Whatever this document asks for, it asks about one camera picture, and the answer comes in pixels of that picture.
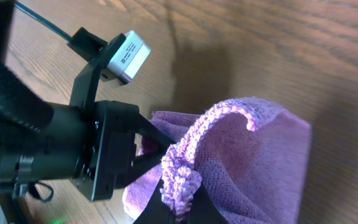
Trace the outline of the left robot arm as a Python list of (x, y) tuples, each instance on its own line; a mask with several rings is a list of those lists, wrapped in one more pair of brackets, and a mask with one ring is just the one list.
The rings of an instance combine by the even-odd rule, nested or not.
[[(15, 9), (85, 59), (68, 105), (42, 100), (6, 66)], [(156, 166), (172, 140), (136, 105), (95, 99), (99, 82), (128, 84), (149, 53), (135, 32), (110, 41), (84, 28), (69, 35), (17, 1), (0, 1), (0, 191), (39, 198), (37, 185), (69, 179), (88, 200), (106, 200)]]

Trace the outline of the purple cloth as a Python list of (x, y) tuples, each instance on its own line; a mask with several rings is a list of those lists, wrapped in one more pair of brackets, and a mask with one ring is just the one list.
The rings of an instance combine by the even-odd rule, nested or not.
[(122, 202), (139, 218), (152, 194), (179, 221), (204, 187), (229, 223), (295, 223), (311, 145), (310, 124), (261, 98), (221, 101), (202, 115), (156, 111), (151, 123), (173, 143), (126, 187)]

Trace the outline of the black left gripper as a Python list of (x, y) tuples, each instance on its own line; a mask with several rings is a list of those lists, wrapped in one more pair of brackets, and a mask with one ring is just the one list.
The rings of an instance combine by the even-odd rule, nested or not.
[(114, 190), (123, 189), (161, 163), (163, 154), (135, 157), (135, 133), (166, 152), (174, 141), (139, 115), (136, 105), (99, 101), (93, 110), (91, 145), (85, 164), (74, 184), (89, 201), (108, 200)]

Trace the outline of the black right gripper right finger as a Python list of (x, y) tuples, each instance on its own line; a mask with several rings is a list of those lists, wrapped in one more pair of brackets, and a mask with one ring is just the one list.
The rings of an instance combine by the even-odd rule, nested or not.
[(195, 192), (185, 221), (186, 224), (228, 224), (214, 206), (204, 184)]

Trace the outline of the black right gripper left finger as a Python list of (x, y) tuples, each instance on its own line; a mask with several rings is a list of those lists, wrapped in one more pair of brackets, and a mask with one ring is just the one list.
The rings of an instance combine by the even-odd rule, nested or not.
[(175, 216), (161, 200), (161, 187), (162, 179), (159, 180), (146, 208), (133, 224), (174, 224)]

